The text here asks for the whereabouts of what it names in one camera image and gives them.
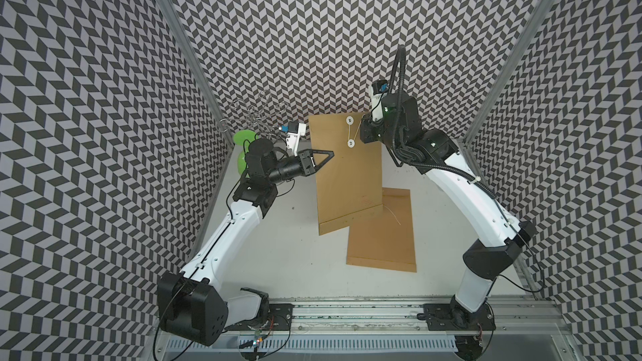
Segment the brown kraft file bag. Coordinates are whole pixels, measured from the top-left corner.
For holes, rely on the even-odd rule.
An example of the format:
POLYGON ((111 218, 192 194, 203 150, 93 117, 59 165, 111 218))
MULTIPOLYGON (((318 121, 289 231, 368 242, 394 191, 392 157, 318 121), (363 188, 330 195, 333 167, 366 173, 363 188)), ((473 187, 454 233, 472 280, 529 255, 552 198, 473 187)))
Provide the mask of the brown kraft file bag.
POLYGON ((346 263, 400 272, 416 272, 411 192, 385 188, 378 217, 349 227, 346 263))

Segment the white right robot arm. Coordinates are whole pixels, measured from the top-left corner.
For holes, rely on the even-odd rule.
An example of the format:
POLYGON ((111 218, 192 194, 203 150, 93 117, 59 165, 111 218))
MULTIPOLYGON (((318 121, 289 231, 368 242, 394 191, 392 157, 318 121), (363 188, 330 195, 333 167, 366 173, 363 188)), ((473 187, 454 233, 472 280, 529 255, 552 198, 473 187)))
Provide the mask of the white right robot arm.
POLYGON ((359 127, 360 140, 382 143, 397 166, 427 175, 451 198, 476 232, 464 253, 466 266, 450 313, 464 322, 486 303, 497 278, 528 247, 537 229, 501 206, 492 190, 473 175, 458 145, 444 131, 423 128, 417 101, 408 95, 372 94, 359 127))

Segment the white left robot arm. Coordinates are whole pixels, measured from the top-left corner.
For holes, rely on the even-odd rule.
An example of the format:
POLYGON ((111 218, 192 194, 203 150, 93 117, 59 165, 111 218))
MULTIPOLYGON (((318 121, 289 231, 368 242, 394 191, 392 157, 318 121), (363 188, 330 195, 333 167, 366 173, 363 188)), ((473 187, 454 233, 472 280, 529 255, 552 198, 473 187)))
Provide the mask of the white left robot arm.
POLYGON ((161 330, 212 345, 237 324, 260 329, 274 319, 267 293, 245 287, 242 295, 225 299, 219 291, 242 244, 277 199, 278 184, 314 175, 334 158, 331 150, 306 149, 279 157, 280 151, 264 138, 244 146, 246 167, 232 191, 224 219, 180 272, 167 272, 158 282, 161 330))

